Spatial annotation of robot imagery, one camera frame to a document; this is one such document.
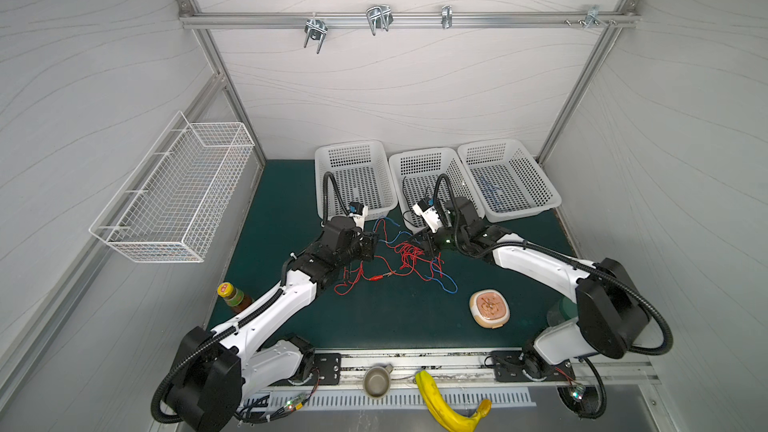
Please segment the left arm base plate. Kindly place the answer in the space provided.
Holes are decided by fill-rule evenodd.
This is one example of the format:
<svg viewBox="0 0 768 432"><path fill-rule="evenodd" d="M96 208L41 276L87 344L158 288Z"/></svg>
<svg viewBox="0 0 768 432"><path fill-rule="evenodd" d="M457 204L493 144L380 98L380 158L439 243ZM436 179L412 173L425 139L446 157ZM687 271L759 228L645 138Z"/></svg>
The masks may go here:
<svg viewBox="0 0 768 432"><path fill-rule="evenodd" d="M299 385L315 383L338 385L341 380L342 355L339 353L313 353L302 360L297 378Z"/></svg>

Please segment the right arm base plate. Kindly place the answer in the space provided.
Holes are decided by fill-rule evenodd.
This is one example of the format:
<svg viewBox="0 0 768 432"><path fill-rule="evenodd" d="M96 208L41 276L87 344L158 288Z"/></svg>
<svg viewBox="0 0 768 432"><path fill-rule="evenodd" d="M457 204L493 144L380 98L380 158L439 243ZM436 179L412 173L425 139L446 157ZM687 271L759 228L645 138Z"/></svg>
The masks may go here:
<svg viewBox="0 0 768 432"><path fill-rule="evenodd" d="M531 351L495 350L489 358L498 382L536 382L544 378L539 361Z"/></svg>

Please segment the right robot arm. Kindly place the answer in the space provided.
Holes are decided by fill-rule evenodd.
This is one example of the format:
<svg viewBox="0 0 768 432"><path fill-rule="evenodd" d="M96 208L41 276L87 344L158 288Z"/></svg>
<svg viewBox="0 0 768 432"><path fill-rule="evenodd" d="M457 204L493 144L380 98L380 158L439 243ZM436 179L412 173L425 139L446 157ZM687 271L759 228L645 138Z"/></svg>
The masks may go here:
<svg viewBox="0 0 768 432"><path fill-rule="evenodd" d="M572 358L662 356L672 350L669 323L637 291L620 262L577 259L486 222L469 199L455 195L445 174L438 176L432 194L410 209L425 224L416 237L428 253L455 250L520 273L576 305L574 318L545 328L524 347L522 366L541 373Z"/></svg>

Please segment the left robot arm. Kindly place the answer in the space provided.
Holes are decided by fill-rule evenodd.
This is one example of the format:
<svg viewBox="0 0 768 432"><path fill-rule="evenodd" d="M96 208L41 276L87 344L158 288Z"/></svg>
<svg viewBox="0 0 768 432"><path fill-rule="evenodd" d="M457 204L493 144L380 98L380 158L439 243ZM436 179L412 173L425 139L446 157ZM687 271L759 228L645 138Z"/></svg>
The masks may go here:
<svg viewBox="0 0 768 432"><path fill-rule="evenodd" d="M182 339L167 375L150 400L161 424L184 422L220 431L231 419L256 423L244 401L282 380L312 375L314 350L299 337L265 342L292 316L333 287L354 261L372 260L378 235L364 229L359 202L322 216L318 238L282 266L280 280L254 303L212 330L195 327Z"/></svg>

